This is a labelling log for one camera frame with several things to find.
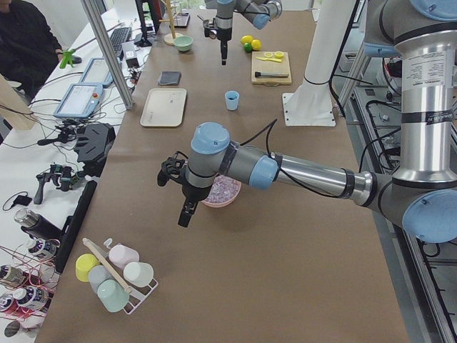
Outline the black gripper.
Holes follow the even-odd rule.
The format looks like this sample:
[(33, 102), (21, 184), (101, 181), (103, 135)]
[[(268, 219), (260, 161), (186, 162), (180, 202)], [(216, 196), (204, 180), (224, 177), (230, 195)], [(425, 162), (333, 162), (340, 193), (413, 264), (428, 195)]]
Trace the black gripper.
[(228, 42), (231, 40), (231, 28), (218, 29), (218, 40), (221, 42), (221, 64), (223, 66), (227, 63)]
[(195, 187), (191, 184), (184, 184), (182, 192), (185, 196), (185, 201), (181, 213), (179, 215), (178, 225), (187, 228), (194, 215), (198, 203), (205, 200), (211, 191), (211, 187)]

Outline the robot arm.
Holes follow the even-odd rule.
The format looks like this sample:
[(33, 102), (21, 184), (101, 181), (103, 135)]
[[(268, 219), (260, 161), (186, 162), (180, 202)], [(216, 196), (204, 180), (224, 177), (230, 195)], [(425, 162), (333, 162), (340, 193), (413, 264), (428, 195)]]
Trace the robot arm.
[(350, 199), (430, 243), (456, 238), (456, 173), (450, 168), (454, 1), (370, 1), (366, 53), (388, 47), (402, 58), (401, 161), (391, 175), (353, 172), (274, 154), (231, 140), (220, 124), (200, 124), (178, 181), (186, 197), (179, 224), (188, 226), (217, 175), (257, 189), (297, 184), (325, 197)]
[(281, 1), (217, 0), (214, 28), (220, 41), (221, 64), (226, 65), (228, 42), (232, 38), (233, 14), (240, 13), (257, 29), (262, 29), (282, 13)]

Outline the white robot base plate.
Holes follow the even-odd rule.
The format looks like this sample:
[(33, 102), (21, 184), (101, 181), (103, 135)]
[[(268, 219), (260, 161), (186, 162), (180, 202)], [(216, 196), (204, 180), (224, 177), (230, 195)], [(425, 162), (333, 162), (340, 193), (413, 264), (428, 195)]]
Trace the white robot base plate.
[(286, 126), (335, 126), (333, 104), (328, 91), (322, 94), (282, 93)]

